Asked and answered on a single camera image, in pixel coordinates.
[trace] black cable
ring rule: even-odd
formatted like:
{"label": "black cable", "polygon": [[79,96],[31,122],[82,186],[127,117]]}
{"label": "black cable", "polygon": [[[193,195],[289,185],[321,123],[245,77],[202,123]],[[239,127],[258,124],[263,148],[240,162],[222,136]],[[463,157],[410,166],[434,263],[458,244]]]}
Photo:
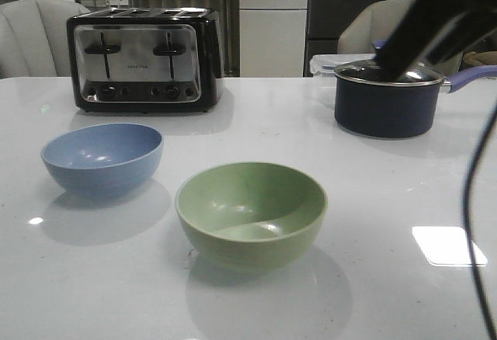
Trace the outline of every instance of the black cable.
{"label": "black cable", "polygon": [[467,249],[469,251],[471,259],[471,271],[473,275],[474,288],[476,289],[478,301],[480,304],[480,310],[481,314],[483,315],[488,337],[491,340],[497,340],[497,332],[495,331],[494,321],[492,320],[492,312],[490,310],[490,306],[488,305],[487,296],[485,294],[485,286],[481,278],[480,269],[476,265],[476,255],[474,253],[474,246],[472,242],[474,239],[473,239],[473,230],[471,226],[471,193],[474,185],[474,177],[478,170],[478,166],[481,163],[481,157],[484,154],[488,141],[492,135],[493,130],[495,129],[496,120],[497,120],[497,104],[495,104],[494,106],[494,110],[490,118],[488,119],[488,122],[485,126],[485,130],[482,136],[480,137],[478,146],[476,147],[475,152],[473,154],[473,158],[471,159],[467,177],[464,182],[464,192],[463,192],[463,223],[464,223],[464,229],[466,230]]}

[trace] refrigerator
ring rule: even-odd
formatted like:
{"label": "refrigerator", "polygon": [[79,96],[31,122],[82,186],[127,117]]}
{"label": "refrigerator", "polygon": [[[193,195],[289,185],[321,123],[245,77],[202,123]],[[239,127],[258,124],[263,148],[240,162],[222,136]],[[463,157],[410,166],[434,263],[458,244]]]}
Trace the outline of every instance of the refrigerator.
{"label": "refrigerator", "polygon": [[308,0],[240,0],[240,76],[301,77]]}

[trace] white table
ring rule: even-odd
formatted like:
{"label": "white table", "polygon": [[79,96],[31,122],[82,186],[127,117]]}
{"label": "white table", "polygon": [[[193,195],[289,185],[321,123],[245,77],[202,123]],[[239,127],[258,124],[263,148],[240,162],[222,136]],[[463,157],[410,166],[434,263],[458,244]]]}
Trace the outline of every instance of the white table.
{"label": "white table", "polygon": [[[484,339],[470,269],[431,265],[412,228],[461,226],[462,181],[497,81],[441,95],[431,131],[407,140],[345,132],[314,82],[230,78],[209,113],[118,116],[79,110],[70,78],[1,80],[0,338]],[[117,203],[65,193],[40,149],[69,130],[116,121],[165,135],[153,179]],[[497,308],[495,150],[492,141],[474,225]],[[186,240],[176,190],[233,161],[289,165],[325,187],[325,222],[295,263],[241,276],[213,267]]]}

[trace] glass lid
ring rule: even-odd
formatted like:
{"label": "glass lid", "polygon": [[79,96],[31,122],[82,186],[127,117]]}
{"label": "glass lid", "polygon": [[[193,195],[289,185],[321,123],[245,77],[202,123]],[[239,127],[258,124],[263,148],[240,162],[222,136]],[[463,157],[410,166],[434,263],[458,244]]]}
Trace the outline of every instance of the glass lid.
{"label": "glass lid", "polygon": [[383,86],[422,86],[441,83],[444,76],[432,68],[421,64],[409,69],[397,80],[385,79],[381,67],[373,59],[355,61],[335,67],[337,78],[369,85]]}

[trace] white chair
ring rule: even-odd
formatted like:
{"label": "white chair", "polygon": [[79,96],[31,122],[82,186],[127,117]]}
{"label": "white chair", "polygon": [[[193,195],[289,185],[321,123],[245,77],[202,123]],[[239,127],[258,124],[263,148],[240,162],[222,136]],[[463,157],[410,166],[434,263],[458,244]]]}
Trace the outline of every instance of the white chair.
{"label": "white chair", "polygon": [[0,78],[70,76],[66,20],[85,12],[83,5],[58,0],[0,5]]}
{"label": "white chair", "polygon": [[[386,40],[415,0],[385,0],[366,7],[343,31],[339,38],[339,54],[374,53],[372,42]],[[462,54],[432,66],[421,60],[428,67],[433,67],[444,75],[457,72]]]}

